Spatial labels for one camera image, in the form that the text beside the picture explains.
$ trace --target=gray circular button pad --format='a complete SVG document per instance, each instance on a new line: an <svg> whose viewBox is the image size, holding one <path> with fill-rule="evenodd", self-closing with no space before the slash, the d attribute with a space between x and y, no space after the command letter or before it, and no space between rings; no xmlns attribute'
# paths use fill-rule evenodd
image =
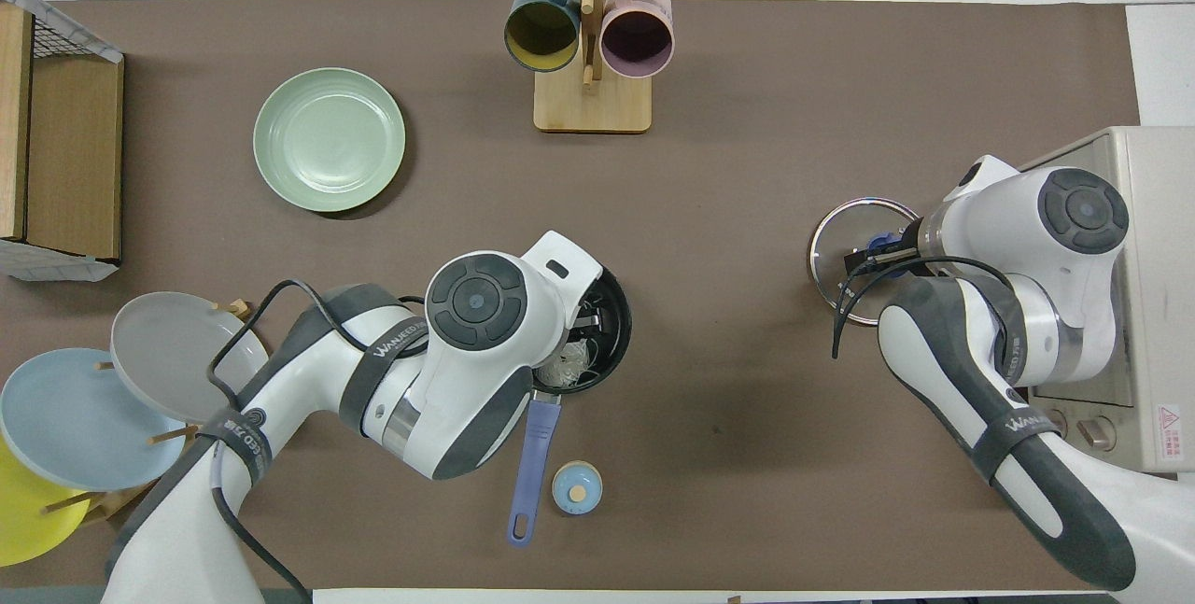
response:
<svg viewBox="0 0 1195 604"><path fill-rule="evenodd" d="M522 324L527 288L522 272L496 254L453 261L428 289L428 319L448 344L466 350L497 347Z"/></svg>
<svg viewBox="0 0 1195 604"><path fill-rule="evenodd" d="M1128 232L1128 207L1120 193L1078 167L1056 170L1037 194L1037 214L1046 231L1079 254L1114 250Z"/></svg>

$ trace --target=brown table surface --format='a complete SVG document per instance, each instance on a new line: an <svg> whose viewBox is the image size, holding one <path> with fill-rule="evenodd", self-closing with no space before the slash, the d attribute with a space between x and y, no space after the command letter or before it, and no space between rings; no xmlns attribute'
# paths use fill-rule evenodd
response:
<svg viewBox="0 0 1195 604"><path fill-rule="evenodd" d="M533 128L532 78L501 41L509 0L59 6L128 54L124 267L0 280L0 377L106 348L141 293L252 301L289 276L422 293L448 260L521 254L547 228L627 292L631 349L565 398L549 460L598 466L593 514L545 496L532 545L511 548L521 428L433 483L318 415L243 515L307 586L1084 587L889 374L874 331L851 328L829 359L805 251L851 197L927 213L983 153L1019 164L1135 124L1122 7L678 0L652 129L601 136ZM323 66L379 80L407 123L398 178L341 215L274 195L250 139L270 91ZM271 310L268 344L304 305ZM103 582L114 536L85 527L0 585Z"/></svg>

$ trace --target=pink mug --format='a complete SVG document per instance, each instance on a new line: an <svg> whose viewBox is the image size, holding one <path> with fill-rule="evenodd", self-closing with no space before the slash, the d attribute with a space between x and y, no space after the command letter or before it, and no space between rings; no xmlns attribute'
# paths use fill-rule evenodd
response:
<svg viewBox="0 0 1195 604"><path fill-rule="evenodd" d="M672 0L606 0L599 33L602 59L614 72L651 77L672 60Z"/></svg>

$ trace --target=white robotic arm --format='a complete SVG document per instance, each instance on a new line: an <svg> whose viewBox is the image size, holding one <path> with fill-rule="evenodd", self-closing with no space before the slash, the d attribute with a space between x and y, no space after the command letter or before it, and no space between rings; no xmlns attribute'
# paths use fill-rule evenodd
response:
<svg viewBox="0 0 1195 604"><path fill-rule="evenodd" d="M1126 604L1187 602L1195 489L1079 452L1012 389L1107 362L1127 226L1119 194L1089 172L1021 175L986 157L914 232L923 256L980 258L1010 283L956 264L913 280L881 313L880 348L1062 566Z"/></svg>
<svg viewBox="0 0 1195 604"><path fill-rule="evenodd" d="M128 520L103 602L259 603L213 488L235 514L317 410L338 413L430 478L486 463L527 404L531 370L568 338L601 275L601 264L550 231L521 257L473 252L445 266L428 287L427 322L374 285L329 293L331 317L366 348L306 311L240 392L241 405L201 431L220 445L195 443ZM425 354L410 354L424 338ZM225 449L239 457L217 454Z"/></svg>

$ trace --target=red and white sticker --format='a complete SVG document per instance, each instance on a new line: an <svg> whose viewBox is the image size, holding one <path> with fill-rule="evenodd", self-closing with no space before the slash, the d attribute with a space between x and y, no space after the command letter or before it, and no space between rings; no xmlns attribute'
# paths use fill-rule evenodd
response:
<svg viewBox="0 0 1195 604"><path fill-rule="evenodd" d="M1158 446L1163 460L1173 462L1183 458L1183 422L1178 405L1173 403L1158 404Z"/></svg>

